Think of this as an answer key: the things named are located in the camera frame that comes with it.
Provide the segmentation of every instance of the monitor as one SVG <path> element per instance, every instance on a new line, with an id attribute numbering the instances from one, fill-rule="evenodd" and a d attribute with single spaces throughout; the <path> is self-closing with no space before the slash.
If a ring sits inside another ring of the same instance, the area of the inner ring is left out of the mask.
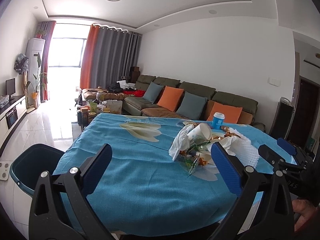
<path id="1" fill-rule="evenodd" d="M 6 94 L 9 95 L 9 100 L 12 100 L 11 95 L 16 92 L 16 79 L 12 78 L 5 81 Z"/>

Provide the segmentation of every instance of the blue gripper pad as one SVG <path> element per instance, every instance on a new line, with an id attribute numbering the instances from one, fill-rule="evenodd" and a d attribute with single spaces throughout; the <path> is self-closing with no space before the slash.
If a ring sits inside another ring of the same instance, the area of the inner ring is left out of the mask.
<path id="1" fill-rule="evenodd" d="M 216 142 L 211 147 L 211 157 L 217 166 L 225 184 L 227 185 L 229 191 L 240 197 L 242 193 L 242 186 L 241 186 L 241 176 L 239 174 L 239 169 L 243 169 L 243 165 L 235 156 L 230 156 L 228 153 L 223 149 L 219 142 Z"/>
<path id="2" fill-rule="evenodd" d="M 94 192 L 111 159 L 111 146 L 104 144 L 98 153 L 90 160 L 85 169 L 81 171 L 81 177 L 83 178 L 83 188 L 81 192 L 83 196 L 86 197 Z"/>
<path id="3" fill-rule="evenodd" d="M 277 145 L 280 146 L 282 149 L 284 149 L 291 156 L 294 156 L 297 154 L 295 147 L 282 138 L 279 138 L 277 140 Z"/>

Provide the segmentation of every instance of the silver bolt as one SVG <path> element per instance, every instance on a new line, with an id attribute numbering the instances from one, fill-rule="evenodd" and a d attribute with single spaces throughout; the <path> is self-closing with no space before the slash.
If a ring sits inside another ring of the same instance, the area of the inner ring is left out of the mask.
<path id="1" fill-rule="evenodd" d="M 70 171 L 71 174 L 75 174 L 75 173 L 78 172 L 78 168 L 77 167 L 73 167 L 69 171 Z"/>
<path id="2" fill-rule="evenodd" d="M 251 166 L 246 166 L 245 170 L 246 172 L 252 173 L 254 171 L 254 168 Z"/>
<path id="3" fill-rule="evenodd" d="M 44 171 L 41 173 L 41 177 L 45 178 L 46 176 L 48 176 L 48 172 L 47 171 Z"/>
<path id="4" fill-rule="evenodd" d="M 277 175 L 278 177 L 281 177 L 283 174 L 282 174 L 281 171 L 276 171 L 276 175 Z"/>

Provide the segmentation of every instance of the trash can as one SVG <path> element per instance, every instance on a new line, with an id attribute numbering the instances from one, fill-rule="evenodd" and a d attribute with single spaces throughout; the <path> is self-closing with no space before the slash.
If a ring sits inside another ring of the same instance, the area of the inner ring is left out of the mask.
<path id="1" fill-rule="evenodd" d="M 62 155 L 63 151 L 49 145 L 34 144 L 12 163 L 10 175 L 19 188 L 32 197 L 41 172 L 52 175 Z"/>

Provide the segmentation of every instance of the tile floor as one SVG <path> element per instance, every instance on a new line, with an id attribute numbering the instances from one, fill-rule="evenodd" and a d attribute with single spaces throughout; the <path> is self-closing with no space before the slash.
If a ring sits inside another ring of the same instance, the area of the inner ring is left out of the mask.
<path id="1" fill-rule="evenodd" d="M 73 143 L 71 122 L 77 121 L 75 110 L 63 103 L 48 101 L 22 120 L 10 138 L 0 160 L 13 162 L 23 151 L 36 143 L 44 143 L 66 151 Z M 25 194 L 9 176 L 0 180 L 0 201 L 16 228 L 28 237 L 31 197 Z M 240 233 L 247 230 L 259 204 L 252 206 Z"/>

